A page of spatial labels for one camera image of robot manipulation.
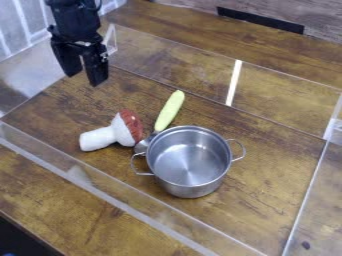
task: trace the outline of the metal handle loop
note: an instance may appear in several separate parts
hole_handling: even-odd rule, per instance
[[[133,154],[131,157],[131,168],[135,172],[136,175],[141,175],[141,176],[153,176],[153,174],[151,172],[139,172],[139,170],[136,169],[135,165],[133,165],[133,159],[136,156],[144,156],[145,152]]]
[[[235,162],[235,161],[240,160],[240,159],[246,156],[246,148],[244,148],[244,146],[242,145],[242,143],[240,143],[238,140],[235,140],[235,139],[227,139],[226,141],[227,141],[228,143],[230,143],[230,141],[234,141],[234,142],[238,143],[238,145],[240,146],[240,149],[242,149],[242,156],[239,156],[239,157],[236,157],[236,158],[234,158],[234,159],[231,160],[231,162]]]

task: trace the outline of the metal pot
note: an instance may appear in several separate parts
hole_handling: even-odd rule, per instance
[[[235,159],[228,141],[242,148],[242,156]],[[203,127],[177,126],[157,134],[145,153],[132,156],[131,167],[137,175],[155,176],[159,185],[173,196],[196,198],[218,189],[231,162],[244,155],[246,149],[236,140],[224,140]],[[136,156],[145,156],[151,173],[136,170]]]

